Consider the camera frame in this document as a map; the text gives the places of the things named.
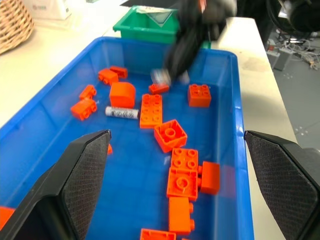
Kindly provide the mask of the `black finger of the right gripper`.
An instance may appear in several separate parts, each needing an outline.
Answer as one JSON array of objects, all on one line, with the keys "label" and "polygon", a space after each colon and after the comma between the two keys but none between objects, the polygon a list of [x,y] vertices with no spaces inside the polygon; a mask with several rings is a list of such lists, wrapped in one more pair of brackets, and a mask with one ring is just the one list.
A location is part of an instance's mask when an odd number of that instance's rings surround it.
[{"label": "black finger of the right gripper", "polygon": [[176,78],[190,68],[202,44],[201,37],[185,37],[179,41],[176,49]]},{"label": "black finger of the right gripper", "polygon": [[190,38],[193,35],[189,32],[184,32],[179,37],[177,37],[176,42],[171,46],[171,49],[168,52],[167,58],[164,61],[164,69],[167,70],[167,73],[170,78],[176,78],[177,68],[176,68],[176,49],[178,43],[183,38]]}]

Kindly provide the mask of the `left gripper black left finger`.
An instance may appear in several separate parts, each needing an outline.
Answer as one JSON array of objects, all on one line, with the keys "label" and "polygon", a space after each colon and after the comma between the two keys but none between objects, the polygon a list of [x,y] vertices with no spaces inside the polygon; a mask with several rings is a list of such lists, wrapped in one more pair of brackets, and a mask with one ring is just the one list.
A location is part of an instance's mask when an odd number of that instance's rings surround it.
[{"label": "left gripper black left finger", "polygon": [[101,193],[110,130],[72,141],[0,231],[2,240],[83,240]]}]

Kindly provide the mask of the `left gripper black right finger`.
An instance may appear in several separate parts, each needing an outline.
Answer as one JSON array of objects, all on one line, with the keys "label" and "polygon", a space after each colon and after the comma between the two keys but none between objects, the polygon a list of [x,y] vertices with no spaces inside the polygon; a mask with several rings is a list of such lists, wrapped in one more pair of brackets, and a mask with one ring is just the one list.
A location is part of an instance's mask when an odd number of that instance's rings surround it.
[{"label": "left gripper black right finger", "polygon": [[287,240],[320,238],[320,152],[253,130],[244,133],[261,194]]}]

